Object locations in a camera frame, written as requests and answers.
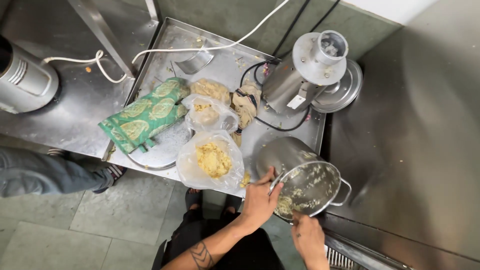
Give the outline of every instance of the wrist tattoo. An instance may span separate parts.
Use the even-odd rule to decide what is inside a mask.
[[[191,248],[189,248],[190,254],[193,257],[193,260],[197,264],[198,270],[210,269],[215,263],[213,262],[212,256],[207,250],[203,241],[198,242]]]

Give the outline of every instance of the white electric cord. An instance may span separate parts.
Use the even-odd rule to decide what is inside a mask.
[[[270,12],[252,31],[250,31],[247,35],[245,35],[244,37],[242,37],[241,39],[239,39],[238,41],[230,44],[230,45],[225,45],[225,46],[220,46],[220,47],[210,47],[210,48],[200,48],[200,49],[197,49],[197,48],[189,48],[189,49],[147,49],[147,50],[144,50],[144,51],[141,51],[139,52],[135,58],[133,59],[132,61],[132,64],[135,63],[135,61],[137,61],[138,57],[141,56],[142,54],[144,53],[147,53],[147,52],[157,52],[157,51],[160,51],[160,52],[166,52],[166,51],[172,51],[172,52],[175,52],[175,51],[200,51],[200,50],[215,50],[215,49],[226,49],[226,48],[230,48],[232,46],[235,46],[237,44],[239,44],[240,42],[242,42],[244,39],[248,38],[251,34],[253,34],[255,31],[257,31],[257,29],[266,21],[268,20],[268,18],[270,18],[275,12],[277,12],[280,8],[282,8],[288,1],[290,0],[284,0],[278,7],[276,7],[274,10],[272,10],[272,12]],[[110,76],[107,75],[107,73],[105,72],[105,70],[103,69],[102,65],[100,64],[100,58],[103,56],[103,51],[102,50],[98,50],[95,54],[95,58],[93,59],[89,59],[89,60],[78,60],[78,59],[71,59],[71,58],[65,58],[65,57],[47,57],[45,58],[43,61],[48,63],[52,60],[64,60],[64,61],[70,61],[70,62],[77,62],[77,63],[91,63],[91,62],[96,62],[96,64],[98,65],[98,67],[100,68],[100,71],[103,73],[103,75],[111,82],[117,84],[121,81],[123,81],[127,75],[124,74],[123,77],[118,80],[118,81],[115,81],[113,80],[112,78],[110,78]]]

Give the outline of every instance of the steel lid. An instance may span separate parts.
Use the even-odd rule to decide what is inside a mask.
[[[327,86],[312,101],[311,108],[323,113],[335,112],[348,106],[361,89],[363,73],[360,66],[347,59],[345,75],[335,84]]]
[[[193,130],[189,129],[185,121],[179,121],[171,127],[153,136],[151,139],[155,142],[154,147],[144,144],[147,149],[142,153],[140,149],[135,149],[128,158],[140,167],[147,170],[161,171],[175,166],[180,148],[186,144],[193,136]]]

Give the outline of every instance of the pot handle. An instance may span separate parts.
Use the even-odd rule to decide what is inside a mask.
[[[348,186],[348,193],[347,193],[347,196],[345,196],[345,199],[343,200],[343,202],[341,203],[334,203],[334,202],[331,202],[330,205],[333,205],[333,206],[342,206],[344,203],[347,202],[348,200],[348,197],[350,197],[350,193],[352,193],[352,186],[350,186],[350,183],[343,180],[343,178],[340,178],[340,180],[342,180],[342,182],[346,183],[347,186]]]

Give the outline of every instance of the plastic bag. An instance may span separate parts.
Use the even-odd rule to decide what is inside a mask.
[[[222,101],[225,105],[230,106],[230,91],[228,88],[214,80],[200,79],[190,84],[190,92],[192,94],[200,94]]]
[[[230,157],[232,167],[219,178],[212,178],[198,166],[195,147],[208,143],[215,143]],[[245,172],[243,157],[237,144],[225,130],[212,132],[202,131],[195,134],[186,143],[177,156],[177,170],[180,181],[187,187],[195,189],[220,189],[238,190]]]
[[[235,111],[215,98],[191,94],[182,104],[189,109],[185,123],[195,131],[226,130],[230,134],[239,127],[240,119]]]

